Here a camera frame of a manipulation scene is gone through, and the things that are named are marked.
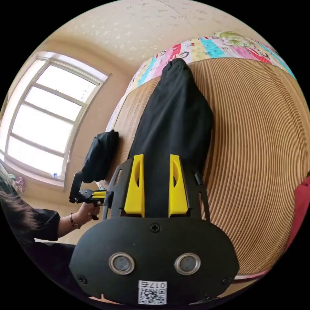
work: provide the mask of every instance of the windowsill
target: windowsill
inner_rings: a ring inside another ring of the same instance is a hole
[[[43,183],[55,190],[59,190],[59,191],[64,190],[64,180],[49,179],[49,178],[37,175],[35,173],[32,173],[30,171],[27,171],[15,165],[14,163],[8,160],[3,161],[2,157],[0,158],[0,162],[8,173],[13,174],[16,177],[20,177],[20,176],[24,177],[25,179],[33,181],[34,183],[37,183],[39,185],[42,185]]]

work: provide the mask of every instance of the dark hair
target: dark hair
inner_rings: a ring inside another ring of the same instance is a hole
[[[0,191],[0,203],[17,240],[23,244],[31,242],[32,231],[38,228],[31,207],[19,196],[4,191]]]

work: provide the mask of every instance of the bamboo mat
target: bamboo mat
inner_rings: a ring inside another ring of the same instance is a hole
[[[249,59],[189,64],[214,113],[204,180],[211,221],[232,240],[239,274],[272,267],[283,253],[294,216],[294,189],[310,169],[310,114],[294,78]],[[126,98],[114,129],[125,161],[140,117],[159,77]]]

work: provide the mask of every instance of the window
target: window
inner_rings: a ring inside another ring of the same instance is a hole
[[[63,181],[81,117],[106,79],[73,58],[38,54],[8,100],[0,125],[0,158]]]

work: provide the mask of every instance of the hand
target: hand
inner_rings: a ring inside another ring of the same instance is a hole
[[[92,215],[98,215],[100,212],[99,207],[95,207],[93,203],[82,203],[80,209],[77,213],[72,215],[72,219],[75,223],[79,225],[84,225],[85,223],[92,220]]]

